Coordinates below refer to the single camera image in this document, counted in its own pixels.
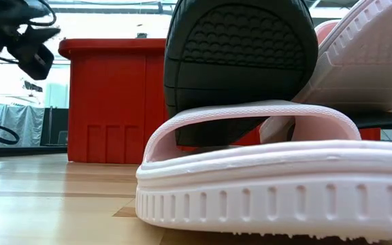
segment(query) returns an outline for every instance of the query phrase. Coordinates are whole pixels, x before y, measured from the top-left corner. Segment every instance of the black shoe sole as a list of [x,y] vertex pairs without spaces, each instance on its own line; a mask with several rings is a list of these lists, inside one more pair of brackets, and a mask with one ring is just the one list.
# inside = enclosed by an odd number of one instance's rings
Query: black shoe sole
[[[291,100],[319,48],[302,0],[180,0],[165,52],[169,115],[191,108]],[[180,146],[224,146],[266,118],[202,122],[176,130]]]

